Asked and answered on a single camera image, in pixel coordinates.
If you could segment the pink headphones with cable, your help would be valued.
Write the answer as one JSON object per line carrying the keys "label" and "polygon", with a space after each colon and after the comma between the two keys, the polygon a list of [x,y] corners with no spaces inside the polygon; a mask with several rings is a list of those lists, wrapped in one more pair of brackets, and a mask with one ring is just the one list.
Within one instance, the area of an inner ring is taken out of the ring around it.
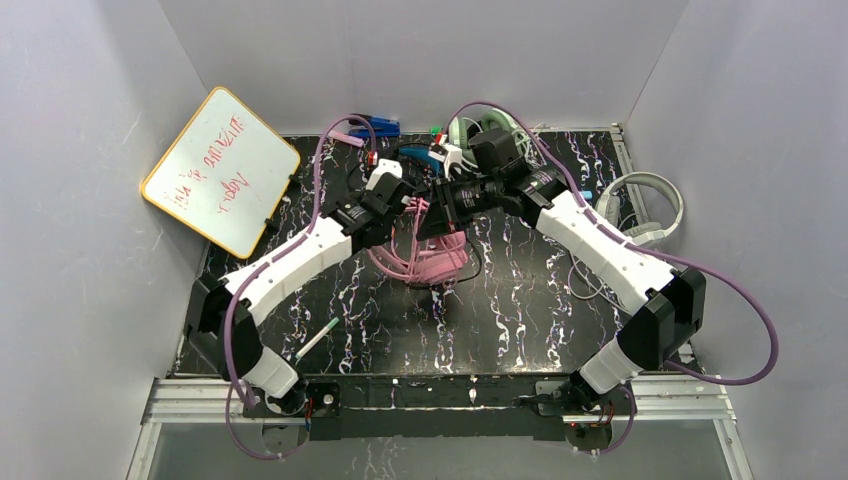
{"label": "pink headphones with cable", "polygon": [[377,246],[367,251],[374,265],[384,274],[408,286],[425,288],[459,282],[459,272],[469,262],[464,232],[458,231],[426,241],[413,240],[408,258],[398,254],[395,233],[396,228],[392,227],[387,246]]}

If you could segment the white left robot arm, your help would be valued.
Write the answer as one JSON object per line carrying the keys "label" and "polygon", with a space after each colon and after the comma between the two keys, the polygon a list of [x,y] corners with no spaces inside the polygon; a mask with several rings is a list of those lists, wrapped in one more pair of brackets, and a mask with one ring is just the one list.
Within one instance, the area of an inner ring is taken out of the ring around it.
{"label": "white left robot arm", "polygon": [[233,273],[204,274],[190,294],[184,335],[226,380],[242,380],[271,398],[303,389],[295,367],[259,337],[258,328],[290,294],[361,250],[385,244],[413,186],[401,164],[381,159],[366,186],[337,200],[271,253]]}

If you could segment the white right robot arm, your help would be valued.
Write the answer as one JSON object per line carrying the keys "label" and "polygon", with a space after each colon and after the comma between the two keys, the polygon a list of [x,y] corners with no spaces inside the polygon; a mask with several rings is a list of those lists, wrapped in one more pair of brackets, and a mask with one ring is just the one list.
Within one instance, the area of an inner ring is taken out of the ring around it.
{"label": "white right robot arm", "polygon": [[635,251],[583,205],[559,171],[534,168],[521,158],[507,131],[485,131],[469,146],[476,175],[434,182],[417,239],[464,230],[476,214],[500,208],[574,254],[614,291],[630,316],[612,340],[570,374],[561,388],[567,401],[589,407],[641,372],[660,367],[701,328],[703,274]]}

